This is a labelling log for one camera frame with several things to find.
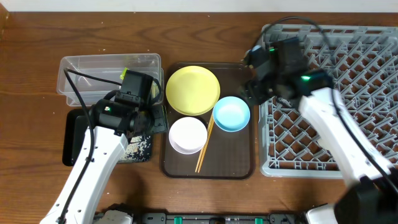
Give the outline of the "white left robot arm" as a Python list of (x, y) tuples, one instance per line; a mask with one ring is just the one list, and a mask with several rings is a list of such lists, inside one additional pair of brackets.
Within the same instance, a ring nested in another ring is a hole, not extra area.
[(151, 97), (159, 81), (145, 73), (126, 69), (119, 89), (109, 92), (87, 108), (70, 74), (64, 74), (81, 104), (88, 127), (80, 153), (58, 196), (42, 223), (92, 223), (100, 197), (129, 140), (169, 129), (165, 106)]

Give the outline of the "yellow-labelled plastic wrapper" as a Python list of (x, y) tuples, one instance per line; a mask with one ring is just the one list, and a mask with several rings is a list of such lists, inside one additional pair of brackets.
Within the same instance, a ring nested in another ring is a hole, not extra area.
[(127, 71), (128, 71), (128, 68), (125, 67), (124, 70), (122, 71), (122, 74), (120, 75), (120, 79), (121, 79), (121, 80), (124, 79), (124, 77), (125, 77)]

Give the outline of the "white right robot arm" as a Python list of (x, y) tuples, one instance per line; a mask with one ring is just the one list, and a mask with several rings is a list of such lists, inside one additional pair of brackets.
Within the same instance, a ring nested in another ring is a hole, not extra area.
[(305, 214), (307, 223), (397, 223), (397, 169), (368, 141), (324, 69), (310, 69), (297, 38), (254, 46), (244, 56), (255, 76), (243, 85), (248, 102), (289, 100), (331, 152), (348, 188), (334, 204)]

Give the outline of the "white rice bowl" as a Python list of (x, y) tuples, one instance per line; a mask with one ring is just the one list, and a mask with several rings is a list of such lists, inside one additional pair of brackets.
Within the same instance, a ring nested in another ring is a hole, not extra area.
[(178, 119), (169, 131), (169, 143), (181, 154), (194, 154), (200, 151), (207, 141), (205, 125), (194, 117)]

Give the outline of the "blue bowl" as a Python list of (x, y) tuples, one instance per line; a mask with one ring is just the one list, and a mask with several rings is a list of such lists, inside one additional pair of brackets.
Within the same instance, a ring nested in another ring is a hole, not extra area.
[(244, 100), (235, 96), (226, 96), (216, 103), (212, 115), (217, 127), (232, 133), (248, 125), (251, 112)]

